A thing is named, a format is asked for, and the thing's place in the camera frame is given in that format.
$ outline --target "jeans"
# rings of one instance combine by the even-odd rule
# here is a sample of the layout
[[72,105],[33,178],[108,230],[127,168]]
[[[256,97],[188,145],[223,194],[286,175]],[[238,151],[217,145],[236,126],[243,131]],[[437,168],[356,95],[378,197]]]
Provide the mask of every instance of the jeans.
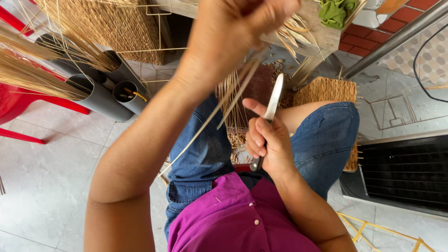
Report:
[[[193,111],[170,152],[172,160],[184,149],[217,104],[212,94]],[[226,127],[216,129],[222,117],[219,111],[172,165],[168,174],[171,181],[167,189],[167,222],[164,229],[167,239],[169,225],[179,213],[210,191],[213,180],[235,171],[230,161],[232,146],[227,139]],[[339,178],[349,159],[358,127],[359,115],[354,104],[337,102],[312,112],[291,137],[298,172],[313,191],[325,200],[328,190]],[[263,169],[239,175],[249,189],[261,178],[271,180]]]

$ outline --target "black metal grille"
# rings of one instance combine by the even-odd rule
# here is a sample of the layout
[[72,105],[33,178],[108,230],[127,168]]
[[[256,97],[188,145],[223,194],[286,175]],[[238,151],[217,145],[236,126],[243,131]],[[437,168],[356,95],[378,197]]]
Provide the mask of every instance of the black metal grille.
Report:
[[448,135],[364,145],[359,151],[370,197],[448,210]]

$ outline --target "purple shirt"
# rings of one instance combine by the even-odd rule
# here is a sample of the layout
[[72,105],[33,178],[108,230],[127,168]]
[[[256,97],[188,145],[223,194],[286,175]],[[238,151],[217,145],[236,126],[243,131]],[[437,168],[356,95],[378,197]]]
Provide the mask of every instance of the purple shirt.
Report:
[[292,223],[276,187],[261,179],[249,191],[237,173],[188,205],[170,225],[168,252],[319,252]]

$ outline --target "hand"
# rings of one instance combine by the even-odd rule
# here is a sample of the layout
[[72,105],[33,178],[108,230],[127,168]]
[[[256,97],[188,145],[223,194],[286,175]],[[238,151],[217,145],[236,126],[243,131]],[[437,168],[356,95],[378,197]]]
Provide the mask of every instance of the hand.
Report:
[[301,0],[202,0],[177,77],[209,94],[259,39],[280,27]]
[[[266,107],[255,99],[246,98],[243,105],[259,116],[266,112]],[[254,158],[264,157],[262,167],[274,181],[297,173],[288,129],[277,117],[274,117],[272,125],[262,117],[250,119],[246,148]]]

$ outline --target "red brick wall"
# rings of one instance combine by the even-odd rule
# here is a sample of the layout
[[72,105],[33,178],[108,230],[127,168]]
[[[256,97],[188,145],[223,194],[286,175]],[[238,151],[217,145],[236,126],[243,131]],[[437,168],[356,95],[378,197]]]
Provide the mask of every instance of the red brick wall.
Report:
[[375,30],[351,24],[342,33],[339,50],[364,57],[386,42],[391,34],[399,31],[438,1],[409,0]]

